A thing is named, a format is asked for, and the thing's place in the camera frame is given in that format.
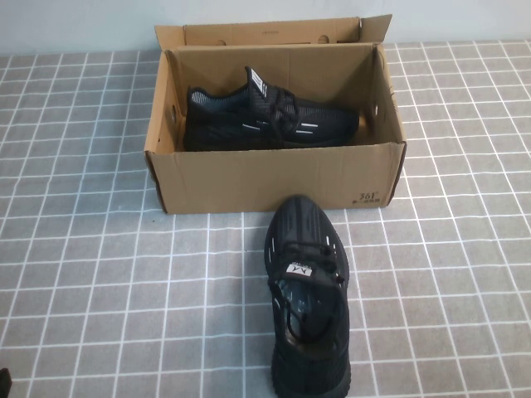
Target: cardboard box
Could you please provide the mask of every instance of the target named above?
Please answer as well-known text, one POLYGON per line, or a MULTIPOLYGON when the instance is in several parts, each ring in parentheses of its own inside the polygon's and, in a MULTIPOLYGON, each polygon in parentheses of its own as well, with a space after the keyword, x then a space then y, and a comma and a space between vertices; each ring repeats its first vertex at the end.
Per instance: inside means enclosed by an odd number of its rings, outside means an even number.
POLYGON ((168 213, 272 211, 301 193, 323 208, 386 206, 406 138, 380 45, 391 16, 156 27, 163 50, 145 157, 168 213), (356 109, 351 145, 184 152, 188 87, 226 95, 251 66, 300 98, 356 109))

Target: black shoelace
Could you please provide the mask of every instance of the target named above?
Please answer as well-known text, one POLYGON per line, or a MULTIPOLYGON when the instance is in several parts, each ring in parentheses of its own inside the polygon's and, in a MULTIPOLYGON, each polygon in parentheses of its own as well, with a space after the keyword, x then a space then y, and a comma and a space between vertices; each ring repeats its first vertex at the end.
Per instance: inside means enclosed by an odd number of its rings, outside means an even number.
POLYGON ((269 117, 272 132, 281 147, 285 146, 285 135, 293 133, 300 123, 300 110, 295 95, 286 89, 277 88, 275 102, 270 105, 269 117), (287 107, 293 105, 294 113, 287 107))
MULTIPOLYGON (((327 274, 331 274, 331 277, 334 278, 336 283, 342 284, 344 282, 344 278, 341 275, 339 275, 337 272, 338 266, 336 263, 335 251, 327 245, 322 245, 320 243, 286 241, 284 243, 283 252, 284 254, 280 258, 280 261, 284 264, 287 264, 291 262, 292 260, 296 260, 297 262, 302 262, 305 264, 316 264, 318 267, 323 269, 327 274), (300 249, 301 246, 314 247, 318 249, 319 252, 318 253, 305 253, 300 249)), ((288 330, 290 331, 291 335, 295 338, 295 340, 302 342, 302 343, 317 342, 329 330, 329 327, 332 324, 334 318, 332 316, 329 318, 328 322, 326 323, 323 330, 319 334, 313 337, 309 337, 310 333, 304 329, 304 321, 305 321, 306 315, 303 314, 303 316, 301 317, 291 307, 291 302, 286 297, 284 297, 284 295, 282 294, 282 289, 277 283, 278 280, 279 280, 278 277, 270 279, 268 281, 268 284, 275 298, 279 300, 279 302, 282 302, 284 304, 285 309, 287 310, 288 316, 287 316, 286 326, 288 327, 288 330), (291 325, 291 317, 295 317, 295 319, 299 322, 300 329, 303 331, 304 336, 301 336, 295 332, 295 330, 293 329, 293 326, 291 325)))

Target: black sole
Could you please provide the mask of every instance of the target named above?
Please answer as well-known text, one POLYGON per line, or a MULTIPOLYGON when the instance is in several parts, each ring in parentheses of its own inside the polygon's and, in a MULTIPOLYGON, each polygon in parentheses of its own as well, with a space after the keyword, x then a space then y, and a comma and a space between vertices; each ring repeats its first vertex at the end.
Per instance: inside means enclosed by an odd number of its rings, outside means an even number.
POLYGON ((280 373, 275 367, 276 355, 275 348, 273 351, 273 361, 271 363, 271 378, 273 379, 273 388, 275 388, 275 393, 279 398, 345 398, 348 395, 351 381, 350 362, 348 363, 347 369, 343 374, 341 382, 332 390, 323 392, 321 394, 300 394, 291 391, 280 379, 280 373))

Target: black object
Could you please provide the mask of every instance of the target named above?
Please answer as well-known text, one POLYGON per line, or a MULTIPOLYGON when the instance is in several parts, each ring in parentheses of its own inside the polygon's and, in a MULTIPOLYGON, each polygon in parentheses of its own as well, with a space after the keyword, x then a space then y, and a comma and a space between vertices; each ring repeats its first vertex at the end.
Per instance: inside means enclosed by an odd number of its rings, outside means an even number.
POLYGON ((3 368, 0 370, 0 398, 7 398, 9 391, 11 390, 11 375, 9 375, 9 370, 3 368))
POLYGON ((246 71, 247 84, 224 97, 188 90, 187 151, 341 146, 358 129, 358 114, 295 98, 246 71))
POLYGON ((329 218, 308 197, 291 197, 265 238, 280 398, 344 398, 350 388, 348 260, 329 218))

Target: gray tile floor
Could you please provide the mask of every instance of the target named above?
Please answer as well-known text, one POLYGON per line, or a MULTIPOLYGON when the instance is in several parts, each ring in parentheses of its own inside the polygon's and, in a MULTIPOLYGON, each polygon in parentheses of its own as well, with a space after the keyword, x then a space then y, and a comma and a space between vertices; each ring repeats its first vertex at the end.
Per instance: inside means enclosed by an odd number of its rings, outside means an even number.
MULTIPOLYGON (((349 396, 531 396, 531 48, 388 45, 409 148, 351 255, 349 396)), ((270 214, 165 216, 158 51, 0 57, 0 366, 12 398, 272 397, 270 214)))

